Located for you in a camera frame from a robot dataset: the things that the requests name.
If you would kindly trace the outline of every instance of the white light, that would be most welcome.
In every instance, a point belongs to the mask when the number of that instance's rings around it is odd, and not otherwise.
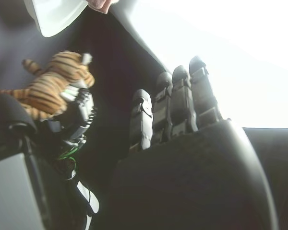
[[[239,125],[288,128],[288,0],[139,0],[130,21],[171,71],[199,55]]]

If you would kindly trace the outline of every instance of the plush toy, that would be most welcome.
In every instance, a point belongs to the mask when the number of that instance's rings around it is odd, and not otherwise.
[[[55,54],[46,69],[32,60],[24,60],[23,67],[36,78],[25,89],[0,90],[15,97],[34,120],[45,120],[60,115],[67,109],[67,102],[61,97],[66,88],[83,80],[87,87],[95,83],[88,64],[92,56],[88,53],[60,52]]]

